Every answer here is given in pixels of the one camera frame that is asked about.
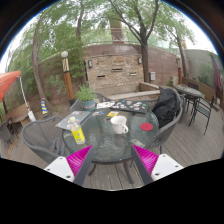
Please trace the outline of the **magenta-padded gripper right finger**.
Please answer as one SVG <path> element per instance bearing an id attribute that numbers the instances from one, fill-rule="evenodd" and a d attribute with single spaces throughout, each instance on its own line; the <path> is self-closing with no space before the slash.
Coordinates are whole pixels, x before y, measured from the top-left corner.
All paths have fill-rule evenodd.
<path id="1" fill-rule="evenodd" d="M 131 146 L 131 156 L 145 185 L 183 169 L 167 154 L 157 155 L 137 145 Z"/>

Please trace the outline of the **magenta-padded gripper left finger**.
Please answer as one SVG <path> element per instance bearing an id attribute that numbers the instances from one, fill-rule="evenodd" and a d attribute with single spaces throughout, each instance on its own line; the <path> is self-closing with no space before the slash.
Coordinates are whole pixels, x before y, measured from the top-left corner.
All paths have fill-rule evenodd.
<path id="1" fill-rule="evenodd" d="M 68 157 L 59 156 L 45 168 L 45 171 L 82 186 L 93 155 L 94 147 L 90 145 Z"/>

